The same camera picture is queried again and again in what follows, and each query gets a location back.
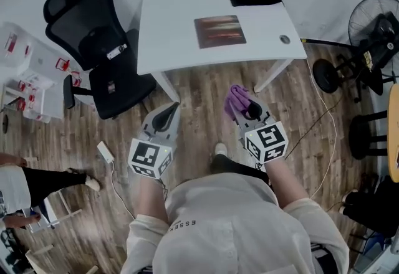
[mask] purple cloth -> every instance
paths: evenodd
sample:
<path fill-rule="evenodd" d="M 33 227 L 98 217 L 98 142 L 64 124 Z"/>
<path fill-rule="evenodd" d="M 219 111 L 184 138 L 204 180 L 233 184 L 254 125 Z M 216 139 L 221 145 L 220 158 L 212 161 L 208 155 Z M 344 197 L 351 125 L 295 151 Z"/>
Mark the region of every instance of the purple cloth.
<path fill-rule="evenodd" d="M 239 112 L 246 113 L 251 102 L 249 101 L 250 94 L 248 89 L 240 85 L 231 85 L 229 93 L 224 101 L 224 110 L 229 117 L 234 120 L 234 115 L 231 105 Z"/>

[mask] white sweatshirt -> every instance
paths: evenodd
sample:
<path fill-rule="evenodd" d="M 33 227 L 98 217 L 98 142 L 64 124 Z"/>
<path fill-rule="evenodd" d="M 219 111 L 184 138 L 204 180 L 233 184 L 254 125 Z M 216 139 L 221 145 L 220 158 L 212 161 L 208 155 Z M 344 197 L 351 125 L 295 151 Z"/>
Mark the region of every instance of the white sweatshirt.
<path fill-rule="evenodd" d="M 310 199 L 282 210 L 262 180 L 215 174 L 178 186 L 169 196 L 171 225 L 138 215 L 130 224 L 122 274 L 311 273 L 310 243 L 325 245 L 340 274 L 349 249 L 332 219 Z"/>
<path fill-rule="evenodd" d="M 31 194 L 22 168 L 0 166 L 0 232 L 6 228 L 2 221 L 4 216 L 30 206 Z"/>

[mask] white cable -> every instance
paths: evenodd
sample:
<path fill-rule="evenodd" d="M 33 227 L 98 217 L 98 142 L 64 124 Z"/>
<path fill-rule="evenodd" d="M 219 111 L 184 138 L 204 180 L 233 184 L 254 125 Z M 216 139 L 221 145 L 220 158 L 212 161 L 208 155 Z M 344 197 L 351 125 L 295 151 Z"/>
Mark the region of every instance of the white cable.
<path fill-rule="evenodd" d="M 329 170 L 330 170 L 330 167 L 331 167 L 331 162 L 332 162 L 332 157 L 334 156 L 334 153 L 335 153 L 335 144 L 337 143 L 337 136 L 338 136 L 338 134 L 337 134 L 337 127 L 335 126 L 334 117 L 331 115 L 331 112 L 330 112 L 329 108 L 328 108 L 327 105 L 325 104 L 323 98 L 320 96 L 319 90 L 317 89 L 316 83 L 314 82 L 314 77 L 313 77 L 312 69 L 310 69 L 309 61 L 307 60 L 307 58 L 306 58 L 306 62 L 307 62 L 307 66 L 308 66 L 308 68 L 309 68 L 310 78 L 311 78 L 311 80 L 312 80 L 313 86 L 314 86 L 314 88 L 316 89 L 317 95 L 319 96 L 320 100 L 322 101 L 323 105 L 325 106 L 325 109 L 327 110 L 327 112 L 329 113 L 329 115 L 330 115 L 330 117 L 331 117 L 331 119 L 332 119 L 332 124 L 334 125 L 334 131 L 335 131 L 334 147 L 332 148 L 332 154 L 331 154 L 331 158 L 330 158 L 330 161 L 329 161 L 329 166 L 328 166 L 328 168 L 327 168 L 327 171 L 326 171 L 325 174 L 324 174 L 324 177 L 323 177 L 322 182 L 320 183 L 320 186 L 317 188 L 317 190 L 316 190 L 316 191 L 312 194 L 312 196 L 310 197 L 310 198 L 313 198 L 313 197 L 316 195 L 316 193 L 318 193 L 318 191 L 321 189 L 321 187 L 322 187 L 322 185 L 323 185 L 323 182 L 324 182 L 325 178 L 327 177 L 327 173 L 329 173 Z"/>
<path fill-rule="evenodd" d="M 136 218 L 133 216 L 133 214 L 129 211 L 129 209 L 127 208 L 126 204 L 124 203 L 123 199 L 120 197 L 120 195 L 118 194 L 117 190 L 115 189 L 115 186 L 113 185 L 113 172 L 115 171 L 115 165 L 113 163 L 113 161 L 111 161 L 112 164 L 112 172 L 111 172 L 111 184 L 113 187 L 113 191 L 115 192 L 115 194 L 117 195 L 117 197 L 122 201 L 123 206 L 125 207 L 126 211 L 130 214 L 130 216 L 133 218 L 133 220 L 135 220 Z"/>

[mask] black pants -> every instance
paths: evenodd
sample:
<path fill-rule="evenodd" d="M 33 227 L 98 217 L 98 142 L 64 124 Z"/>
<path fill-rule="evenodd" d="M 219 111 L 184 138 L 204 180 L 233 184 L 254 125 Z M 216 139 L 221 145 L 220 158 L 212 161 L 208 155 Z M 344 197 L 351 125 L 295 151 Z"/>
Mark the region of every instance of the black pants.
<path fill-rule="evenodd" d="M 345 202 L 344 215 L 385 237 L 392 237 L 399 226 L 396 209 L 398 195 L 399 184 L 388 177 L 381 182 L 375 194 L 350 193 Z"/>
<path fill-rule="evenodd" d="M 65 187 L 85 184 L 86 174 L 68 172 L 36 170 L 22 168 L 24 171 L 29 193 L 31 194 L 31 207 L 38 206 L 46 197 Z"/>
<path fill-rule="evenodd" d="M 234 162 L 223 154 L 217 154 L 213 158 L 211 163 L 211 173 L 217 174 L 226 172 L 243 174 L 250 177 L 257 177 L 258 179 L 266 182 L 266 184 L 269 184 L 269 177 L 265 172 Z"/>

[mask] black-and-white marker cube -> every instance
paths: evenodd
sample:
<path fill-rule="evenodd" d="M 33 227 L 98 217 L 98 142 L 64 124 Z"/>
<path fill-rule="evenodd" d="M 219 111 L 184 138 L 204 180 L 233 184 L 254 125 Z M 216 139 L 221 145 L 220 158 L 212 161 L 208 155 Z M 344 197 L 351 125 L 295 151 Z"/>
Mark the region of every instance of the black-and-white marker cube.
<path fill-rule="evenodd" d="M 172 160 L 173 150 L 171 147 L 132 139 L 128 164 L 135 173 L 159 179 Z"/>
<path fill-rule="evenodd" d="M 245 139 L 246 149 L 261 164 L 283 157 L 288 147 L 281 121 L 248 131 Z"/>

